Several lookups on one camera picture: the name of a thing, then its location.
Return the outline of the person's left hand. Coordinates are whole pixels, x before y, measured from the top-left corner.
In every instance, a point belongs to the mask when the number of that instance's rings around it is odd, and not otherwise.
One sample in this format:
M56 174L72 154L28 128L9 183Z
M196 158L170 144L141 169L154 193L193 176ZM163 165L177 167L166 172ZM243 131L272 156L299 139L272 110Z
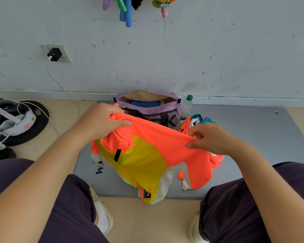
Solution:
M112 119L110 117L121 113L123 111L118 106L94 103L72 127L72 132L83 144L104 138L114 131L111 130Z

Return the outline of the person's right hand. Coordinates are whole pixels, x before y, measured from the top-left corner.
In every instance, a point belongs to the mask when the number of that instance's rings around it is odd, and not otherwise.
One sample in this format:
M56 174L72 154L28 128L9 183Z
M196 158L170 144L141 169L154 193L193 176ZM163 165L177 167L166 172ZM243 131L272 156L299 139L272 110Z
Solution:
M247 146L243 140L210 122L191 127L188 135L195 137L194 141L204 140L206 151L216 155L235 155Z

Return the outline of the orange and yellow sports garment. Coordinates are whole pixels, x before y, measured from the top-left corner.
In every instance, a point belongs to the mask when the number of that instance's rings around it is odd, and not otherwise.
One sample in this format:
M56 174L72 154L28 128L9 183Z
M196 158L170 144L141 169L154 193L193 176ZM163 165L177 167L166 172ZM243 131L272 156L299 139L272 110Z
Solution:
M175 166L182 164L178 179L183 181L183 190L197 190L211 180L213 169L224 158L187 148L193 137L178 130L125 113L110 118L127 119L132 125L93 141L92 159L113 165L124 182L141 189L139 196L147 204L165 198Z

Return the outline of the person's left forearm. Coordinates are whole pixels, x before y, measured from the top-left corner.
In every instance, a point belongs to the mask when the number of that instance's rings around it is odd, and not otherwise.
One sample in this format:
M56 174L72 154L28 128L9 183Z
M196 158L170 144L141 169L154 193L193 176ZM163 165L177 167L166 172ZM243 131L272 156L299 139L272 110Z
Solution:
M86 143L73 126L0 194L0 243L38 243Z

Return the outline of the person's right forearm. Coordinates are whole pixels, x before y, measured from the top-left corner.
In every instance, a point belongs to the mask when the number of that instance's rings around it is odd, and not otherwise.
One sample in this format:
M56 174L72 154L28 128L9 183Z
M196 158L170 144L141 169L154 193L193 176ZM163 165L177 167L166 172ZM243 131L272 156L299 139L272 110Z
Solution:
M227 148L238 165L272 243L304 243L304 199L250 144Z

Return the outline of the teal and orange garment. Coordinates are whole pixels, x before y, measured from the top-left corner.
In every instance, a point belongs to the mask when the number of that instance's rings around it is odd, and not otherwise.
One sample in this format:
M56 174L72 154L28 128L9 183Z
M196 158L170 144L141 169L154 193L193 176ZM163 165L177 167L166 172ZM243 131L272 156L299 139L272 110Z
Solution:
M202 123L215 123L209 117L203 117L200 114L194 114L182 123L182 125L178 128L178 131L184 134L188 134L191 127L202 124Z

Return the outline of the blue folded item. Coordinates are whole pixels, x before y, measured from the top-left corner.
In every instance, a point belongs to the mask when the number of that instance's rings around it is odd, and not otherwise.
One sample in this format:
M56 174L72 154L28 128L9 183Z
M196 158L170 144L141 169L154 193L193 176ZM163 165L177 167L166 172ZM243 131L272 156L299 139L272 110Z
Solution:
M131 100L130 104L140 108L154 108L160 106L161 101L143 102Z

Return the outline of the clear bottle with green cap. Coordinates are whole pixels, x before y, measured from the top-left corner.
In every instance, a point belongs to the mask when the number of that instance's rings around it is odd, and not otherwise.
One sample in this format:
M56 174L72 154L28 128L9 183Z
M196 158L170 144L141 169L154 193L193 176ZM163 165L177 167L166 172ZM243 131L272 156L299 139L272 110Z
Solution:
M192 108L192 95L187 95L180 103L180 122L184 122Z

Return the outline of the person's leg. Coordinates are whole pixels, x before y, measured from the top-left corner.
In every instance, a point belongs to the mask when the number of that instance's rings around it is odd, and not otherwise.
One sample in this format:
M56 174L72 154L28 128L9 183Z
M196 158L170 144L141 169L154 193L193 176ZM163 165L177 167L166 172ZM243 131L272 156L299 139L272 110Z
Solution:
M304 199L304 163L273 168ZM212 187L200 203L199 234L210 243L271 243L243 178Z
M0 193L33 163L23 158L0 160ZM39 243L109 243L94 224L96 215L89 185L70 174L55 201Z

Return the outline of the person's right white shoe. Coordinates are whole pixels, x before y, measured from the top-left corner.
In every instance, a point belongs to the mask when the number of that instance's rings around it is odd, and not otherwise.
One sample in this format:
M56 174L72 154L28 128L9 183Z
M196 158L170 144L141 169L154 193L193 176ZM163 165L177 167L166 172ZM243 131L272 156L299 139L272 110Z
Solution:
M209 243L209 240L204 240L199 233L199 218L200 211L193 217L187 228L187 234L190 240L190 243Z

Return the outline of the person's white shoe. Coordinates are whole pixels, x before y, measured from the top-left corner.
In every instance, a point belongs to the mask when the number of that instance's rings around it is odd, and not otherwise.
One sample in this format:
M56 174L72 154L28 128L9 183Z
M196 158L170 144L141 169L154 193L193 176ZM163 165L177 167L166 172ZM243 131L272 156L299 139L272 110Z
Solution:
M91 184L89 184L87 181L86 183L89 185L96 210L95 225L99 228L103 235L107 235L114 225L114 217L106 207L105 203L99 198Z
M200 211L193 217L187 228L187 234L190 240L190 243L209 243L209 240L204 240L199 233L199 218Z

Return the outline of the person's left white shoe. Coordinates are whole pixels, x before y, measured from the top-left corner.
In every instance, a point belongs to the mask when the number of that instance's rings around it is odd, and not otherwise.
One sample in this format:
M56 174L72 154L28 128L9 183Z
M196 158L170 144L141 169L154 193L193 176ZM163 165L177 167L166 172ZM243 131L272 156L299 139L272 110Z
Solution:
M106 207L105 203L99 198L91 184L89 184L87 181L86 183L89 185L96 210L95 225L99 228L103 235L107 235L114 225L114 217Z

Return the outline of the black charger plug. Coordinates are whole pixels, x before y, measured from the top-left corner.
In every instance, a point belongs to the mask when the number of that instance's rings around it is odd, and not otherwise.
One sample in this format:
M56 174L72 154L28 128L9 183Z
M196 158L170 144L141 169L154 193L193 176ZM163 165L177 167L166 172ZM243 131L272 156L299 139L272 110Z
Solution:
M62 57L62 52L59 48L52 48L48 53L48 61L57 62Z

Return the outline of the person's left leg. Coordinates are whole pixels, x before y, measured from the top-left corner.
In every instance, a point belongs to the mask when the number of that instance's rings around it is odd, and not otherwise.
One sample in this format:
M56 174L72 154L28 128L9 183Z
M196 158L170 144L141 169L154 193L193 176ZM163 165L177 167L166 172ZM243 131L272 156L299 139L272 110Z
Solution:
M23 158L0 160L0 193L33 163ZM89 185L70 174L55 201L39 243L109 243L94 224L96 215Z

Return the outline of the colourful hanging toy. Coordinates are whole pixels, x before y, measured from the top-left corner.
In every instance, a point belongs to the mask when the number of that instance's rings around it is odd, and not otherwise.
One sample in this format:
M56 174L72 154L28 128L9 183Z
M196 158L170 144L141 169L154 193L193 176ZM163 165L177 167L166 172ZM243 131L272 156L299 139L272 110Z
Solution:
M153 0L152 1L152 5L155 8L167 8L168 6L170 6L173 2L175 2L176 0Z

